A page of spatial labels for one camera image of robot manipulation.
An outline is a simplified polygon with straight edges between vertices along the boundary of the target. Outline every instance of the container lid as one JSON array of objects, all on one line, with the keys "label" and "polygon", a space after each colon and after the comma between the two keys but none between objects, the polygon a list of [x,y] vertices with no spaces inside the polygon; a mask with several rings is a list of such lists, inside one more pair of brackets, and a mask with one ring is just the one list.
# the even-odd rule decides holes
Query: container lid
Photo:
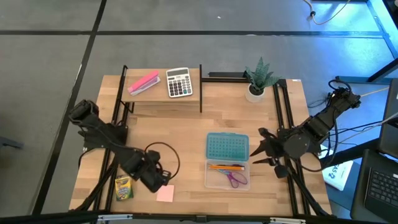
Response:
[{"label": "container lid", "polygon": [[249,137],[235,133],[208,133],[206,139],[207,159],[247,161]]}]

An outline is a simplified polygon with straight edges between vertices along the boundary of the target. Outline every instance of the gray floor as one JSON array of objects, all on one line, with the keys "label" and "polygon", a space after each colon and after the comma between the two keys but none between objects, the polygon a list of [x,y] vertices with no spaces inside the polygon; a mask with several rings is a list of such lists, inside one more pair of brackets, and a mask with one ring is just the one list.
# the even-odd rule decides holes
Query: gray floor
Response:
[{"label": "gray floor", "polygon": [[[394,24],[383,5],[373,2],[398,46]],[[0,30],[91,30],[99,5],[100,0],[0,1]],[[319,21],[341,6],[314,4]],[[308,13],[300,0],[114,0],[108,1],[99,29],[378,31],[365,3],[350,3],[324,26],[307,21]],[[23,150],[0,150],[0,217],[29,213],[87,41],[88,36],[0,35],[0,136],[25,143]],[[322,99],[330,91],[327,81],[336,75],[369,76],[393,59],[385,41],[374,37],[97,36],[77,100],[95,100],[102,76],[119,75],[124,64],[168,68],[201,63],[207,74],[253,67],[260,56],[276,75],[302,79],[308,103]],[[352,86],[358,94],[385,87]],[[386,96],[386,91],[365,96],[360,108],[338,118],[338,127],[379,121]],[[374,129],[347,142],[360,144],[378,134]],[[69,126],[45,213],[67,211],[82,142],[77,128]],[[332,210],[348,218],[341,207],[332,204]]]}]

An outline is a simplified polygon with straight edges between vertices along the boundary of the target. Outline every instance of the wooden tabletop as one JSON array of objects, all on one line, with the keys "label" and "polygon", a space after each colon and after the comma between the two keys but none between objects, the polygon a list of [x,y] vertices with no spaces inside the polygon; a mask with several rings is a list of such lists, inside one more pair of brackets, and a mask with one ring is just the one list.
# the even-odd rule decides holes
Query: wooden tabletop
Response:
[{"label": "wooden tabletop", "polygon": [[[120,76],[104,76],[97,105],[99,116],[111,121]],[[249,159],[251,188],[248,191],[206,188],[205,143],[209,132],[246,134],[250,140],[250,152],[254,151],[262,137],[258,128],[265,127],[275,133],[278,128],[272,87],[266,88],[264,101],[250,103],[245,99],[246,83],[203,83],[203,112],[190,104],[175,105],[136,103],[134,115],[129,117],[127,145],[145,148],[148,144],[163,141],[173,146],[181,159],[178,175],[169,184],[175,186],[173,202],[157,202],[156,194],[141,183],[133,182],[134,198],[117,202],[113,197],[112,212],[174,213],[209,215],[278,215],[290,216],[287,179],[278,179],[274,168],[267,164],[252,164],[265,158],[259,154]],[[287,80],[294,124],[308,117],[307,104],[300,80]],[[177,160],[170,149],[153,146],[159,151],[163,168],[175,172]],[[70,208],[79,206],[98,181],[103,160],[103,149],[98,149],[82,159]],[[302,164],[311,169],[319,168],[319,161],[311,154],[302,157]],[[326,187],[321,172],[303,171],[305,183],[315,200],[331,213]],[[108,186],[103,190],[100,208],[104,208]],[[300,191],[296,186],[299,211],[302,209]]]},{"label": "wooden tabletop", "polygon": [[[167,89],[167,77],[166,71],[169,68],[153,68],[153,69],[127,69],[126,81],[124,82],[122,101],[123,102],[176,102],[176,101],[190,101],[199,102],[200,87],[199,87],[199,68],[189,68],[190,79],[192,83],[192,95],[170,98]],[[149,74],[150,72],[158,71],[160,82],[150,87],[146,91],[143,91],[135,96],[130,95],[127,91],[133,83],[138,81],[140,78]]]}]

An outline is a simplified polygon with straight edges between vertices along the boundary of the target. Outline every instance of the green plant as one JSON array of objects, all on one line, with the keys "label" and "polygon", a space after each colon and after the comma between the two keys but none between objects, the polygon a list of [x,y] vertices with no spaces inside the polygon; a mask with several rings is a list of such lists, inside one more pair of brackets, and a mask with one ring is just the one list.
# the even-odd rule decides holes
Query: green plant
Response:
[{"label": "green plant", "polygon": [[269,72],[269,64],[264,66],[264,62],[262,61],[262,57],[260,58],[259,63],[257,64],[257,68],[255,72],[250,71],[249,67],[246,67],[246,73],[251,82],[251,86],[254,91],[258,93],[262,93],[265,87],[272,86],[275,84],[280,77],[271,77],[274,72]]}]

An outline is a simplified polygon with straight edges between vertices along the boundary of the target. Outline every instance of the scissors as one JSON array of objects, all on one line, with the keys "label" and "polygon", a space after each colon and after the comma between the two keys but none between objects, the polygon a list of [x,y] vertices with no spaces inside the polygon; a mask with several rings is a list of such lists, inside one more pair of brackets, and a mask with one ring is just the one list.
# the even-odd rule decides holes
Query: scissors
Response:
[{"label": "scissors", "polygon": [[247,180],[247,178],[245,178],[243,176],[243,174],[240,174],[238,172],[231,172],[231,171],[223,170],[223,169],[218,169],[218,171],[222,172],[223,174],[225,174],[227,176],[227,178],[233,188],[238,188],[239,183],[240,184],[248,184],[248,180]]}]

